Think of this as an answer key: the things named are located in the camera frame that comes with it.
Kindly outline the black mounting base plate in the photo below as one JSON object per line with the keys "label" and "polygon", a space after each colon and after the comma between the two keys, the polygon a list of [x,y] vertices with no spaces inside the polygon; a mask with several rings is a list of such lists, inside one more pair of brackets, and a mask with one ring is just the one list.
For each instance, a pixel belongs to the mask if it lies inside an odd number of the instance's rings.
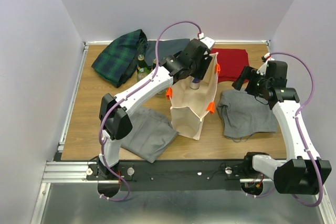
{"label": "black mounting base plate", "polygon": [[243,191],[261,197],[275,191],[271,179],[247,168],[242,159],[124,160],[110,169],[101,161],[89,164],[87,180],[97,180],[98,191]]}

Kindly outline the red folded cloth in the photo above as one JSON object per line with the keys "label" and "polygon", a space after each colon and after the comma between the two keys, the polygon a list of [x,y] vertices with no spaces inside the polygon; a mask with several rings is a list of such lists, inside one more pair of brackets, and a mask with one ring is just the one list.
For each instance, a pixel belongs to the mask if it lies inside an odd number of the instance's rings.
{"label": "red folded cloth", "polygon": [[218,83],[236,81],[245,66],[249,66],[248,53],[245,49],[212,49],[217,53],[217,63],[220,67]]}

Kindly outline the aluminium frame rail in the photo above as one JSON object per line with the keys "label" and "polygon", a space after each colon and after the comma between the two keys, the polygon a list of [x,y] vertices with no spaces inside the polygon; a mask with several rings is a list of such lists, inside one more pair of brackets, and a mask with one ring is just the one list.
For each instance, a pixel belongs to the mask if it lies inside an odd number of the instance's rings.
{"label": "aluminium frame rail", "polygon": [[41,223],[52,184],[85,183],[88,162],[47,162],[30,223]]}

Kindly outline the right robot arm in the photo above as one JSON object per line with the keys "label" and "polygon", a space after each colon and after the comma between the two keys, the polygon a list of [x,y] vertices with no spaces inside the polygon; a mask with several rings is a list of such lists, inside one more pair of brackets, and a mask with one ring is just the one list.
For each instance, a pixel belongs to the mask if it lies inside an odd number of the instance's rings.
{"label": "right robot arm", "polygon": [[270,178],[281,194],[316,195],[331,173],[329,161],[322,160],[314,148],[302,116],[299,96],[287,85],[288,65],[268,59],[259,69],[245,66],[233,83],[239,90],[248,80],[246,92],[263,98],[275,115],[285,142],[287,161],[282,163],[266,153],[248,152],[241,165],[249,178],[262,173]]}

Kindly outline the grey folded cloth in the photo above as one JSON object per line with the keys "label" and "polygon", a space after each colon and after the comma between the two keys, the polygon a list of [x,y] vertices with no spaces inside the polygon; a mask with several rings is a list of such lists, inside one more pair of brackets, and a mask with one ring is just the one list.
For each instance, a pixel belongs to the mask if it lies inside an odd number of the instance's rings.
{"label": "grey folded cloth", "polygon": [[243,90],[224,90],[217,105],[223,135],[240,142],[256,133],[276,133],[277,120],[264,99],[256,99]]}
{"label": "grey folded cloth", "polygon": [[122,139],[121,147],[154,163],[178,136],[170,120],[146,107],[138,108],[130,117],[133,129]]}

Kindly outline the beige canvas bag orange handles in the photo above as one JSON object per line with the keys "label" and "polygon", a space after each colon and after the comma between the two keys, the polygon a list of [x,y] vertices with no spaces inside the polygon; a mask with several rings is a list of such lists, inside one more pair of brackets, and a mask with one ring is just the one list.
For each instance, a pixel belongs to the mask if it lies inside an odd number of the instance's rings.
{"label": "beige canvas bag orange handles", "polygon": [[198,89],[192,89],[192,77],[169,87],[166,97],[171,102],[171,124],[179,135],[199,140],[205,117],[214,113],[218,77],[221,71],[217,63],[218,52],[210,54],[211,63]]}

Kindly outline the grey folded cloth right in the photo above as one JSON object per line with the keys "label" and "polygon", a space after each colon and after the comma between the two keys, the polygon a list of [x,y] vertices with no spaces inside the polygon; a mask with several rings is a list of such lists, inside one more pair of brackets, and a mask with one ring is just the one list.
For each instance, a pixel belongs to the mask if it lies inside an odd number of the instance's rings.
{"label": "grey folded cloth right", "polygon": [[256,133],[276,133],[277,120],[264,99],[256,99],[243,90],[224,90],[217,105],[223,135],[240,142]]}

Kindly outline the grey folded cloth left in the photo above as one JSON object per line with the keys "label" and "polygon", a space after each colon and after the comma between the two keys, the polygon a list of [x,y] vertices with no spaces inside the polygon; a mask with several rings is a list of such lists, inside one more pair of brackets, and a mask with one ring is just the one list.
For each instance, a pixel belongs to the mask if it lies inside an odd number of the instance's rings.
{"label": "grey folded cloth left", "polygon": [[122,139],[121,147],[154,163],[178,136],[170,120],[146,107],[138,108],[130,117],[133,129]]}

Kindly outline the red top drink can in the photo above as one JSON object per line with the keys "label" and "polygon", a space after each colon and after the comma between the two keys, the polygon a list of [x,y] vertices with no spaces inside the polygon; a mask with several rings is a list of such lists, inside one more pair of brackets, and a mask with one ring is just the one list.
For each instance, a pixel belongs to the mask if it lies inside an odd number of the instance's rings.
{"label": "red top drink can", "polygon": [[197,90],[200,88],[201,80],[198,78],[193,78],[190,83],[190,88],[193,90]]}

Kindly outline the dark blue folded cloth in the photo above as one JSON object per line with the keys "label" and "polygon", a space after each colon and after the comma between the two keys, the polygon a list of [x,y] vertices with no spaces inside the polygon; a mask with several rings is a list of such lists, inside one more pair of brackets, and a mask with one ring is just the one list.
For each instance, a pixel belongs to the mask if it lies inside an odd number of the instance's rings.
{"label": "dark blue folded cloth", "polygon": [[[158,59],[162,60],[164,57],[169,55],[174,55],[179,51],[183,51],[187,44],[190,42],[190,39],[173,39],[173,40],[160,40],[158,45]],[[148,40],[146,51],[144,54],[145,62],[148,66],[152,66],[153,60],[155,59],[155,45],[156,40]]]}

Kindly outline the green plaid cloth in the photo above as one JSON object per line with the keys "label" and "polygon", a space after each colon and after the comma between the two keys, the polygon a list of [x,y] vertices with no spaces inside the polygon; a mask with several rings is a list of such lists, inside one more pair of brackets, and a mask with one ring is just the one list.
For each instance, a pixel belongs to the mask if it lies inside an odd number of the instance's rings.
{"label": "green plaid cloth", "polygon": [[141,29],[124,34],[111,42],[91,67],[100,77],[118,88],[136,71],[138,56],[145,54],[147,42]]}

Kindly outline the clear soda water bottle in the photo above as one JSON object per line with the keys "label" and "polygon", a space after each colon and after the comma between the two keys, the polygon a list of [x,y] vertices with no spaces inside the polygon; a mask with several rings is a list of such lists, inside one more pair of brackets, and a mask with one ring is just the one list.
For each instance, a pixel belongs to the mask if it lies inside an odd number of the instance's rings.
{"label": "clear soda water bottle", "polygon": [[163,90],[159,91],[156,95],[162,95],[162,94],[164,94],[165,92],[166,92],[166,89],[163,89]]}
{"label": "clear soda water bottle", "polygon": [[146,76],[148,76],[150,73],[150,70],[148,68],[140,68],[137,73],[137,82],[144,79]]}

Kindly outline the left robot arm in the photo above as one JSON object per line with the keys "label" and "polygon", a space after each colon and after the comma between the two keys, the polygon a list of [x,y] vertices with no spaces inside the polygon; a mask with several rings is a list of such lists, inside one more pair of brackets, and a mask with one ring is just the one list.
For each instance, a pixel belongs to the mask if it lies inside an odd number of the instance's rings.
{"label": "left robot arm", "polygon": [[104,179],[117,176],[121,140],[132,130],[131,115],[158,92],[188,77],[202,80],[210,65],[210,52],[215,41],[208,37],[192,39],[186,48],[174,55],[164,57],[156,69],[127,90],[114,96],[103,96],[100,107],[98,173]]}

